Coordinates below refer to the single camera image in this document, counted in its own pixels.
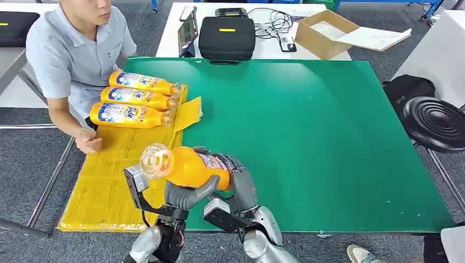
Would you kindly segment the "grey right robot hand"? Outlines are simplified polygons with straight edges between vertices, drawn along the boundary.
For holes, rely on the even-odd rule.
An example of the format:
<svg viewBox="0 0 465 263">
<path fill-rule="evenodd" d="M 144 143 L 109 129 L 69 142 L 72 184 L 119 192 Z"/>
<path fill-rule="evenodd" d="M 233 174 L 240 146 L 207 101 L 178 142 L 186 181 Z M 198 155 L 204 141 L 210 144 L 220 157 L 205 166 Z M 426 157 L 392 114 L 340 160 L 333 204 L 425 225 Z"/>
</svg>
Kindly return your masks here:
<svg viewBox="0 0 465 263">
<path fill-rule="evenodd" d="M 232 214 L 246 213 L 258 207 L 256 187 L 252 176 L 237 158 L 223 153 L 211 152 L 203 146 L 195 146 L 194 151 L 208 156 L 215 156 L 223 162 L 230 173 L 230 186 L 232 187 L 232 195 L 228 198 L 215 194 L 214 189 L 218 185 L 219 179 L 217 176 L 212 176 L 206 184 L 196 189 L 196 194 L 199 197 L 221 199 L 229 205 Z"/>
</svg>

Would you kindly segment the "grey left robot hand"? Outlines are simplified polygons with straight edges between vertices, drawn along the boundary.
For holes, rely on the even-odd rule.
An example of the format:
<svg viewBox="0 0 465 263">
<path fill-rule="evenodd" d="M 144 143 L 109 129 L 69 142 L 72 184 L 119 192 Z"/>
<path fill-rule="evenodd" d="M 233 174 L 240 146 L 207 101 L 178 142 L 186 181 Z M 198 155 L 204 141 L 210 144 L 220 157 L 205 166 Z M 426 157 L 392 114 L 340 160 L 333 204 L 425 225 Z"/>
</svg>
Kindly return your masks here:
<svg viewBox="0 0 465 263">
<path fill-rule="evenodd" d="M 198 188 L 178 186 L 166 181 L 165 202 L 182 210 L 189 210 L 199 201 L 212 194 L 218 186 L 220 177 L 212 175 L 206 183 Z"/>
</svg>

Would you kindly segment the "person's right hand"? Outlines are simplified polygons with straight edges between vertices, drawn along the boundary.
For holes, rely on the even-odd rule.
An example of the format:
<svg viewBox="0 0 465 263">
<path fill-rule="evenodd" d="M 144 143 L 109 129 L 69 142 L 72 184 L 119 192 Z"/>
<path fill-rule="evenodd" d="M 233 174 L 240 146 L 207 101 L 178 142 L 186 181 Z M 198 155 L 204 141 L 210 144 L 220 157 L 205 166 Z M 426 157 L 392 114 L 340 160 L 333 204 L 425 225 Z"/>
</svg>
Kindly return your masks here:
<svg viewBox="0 0 465 263">
<path fill-rule="evenodd" d="M 101 149 L 102 138 L 98 138 L 95 130 L 81 128 L 76 131 L 75 142 L 78 149 L 85 154 L 97 153 Z"/>
</svg>

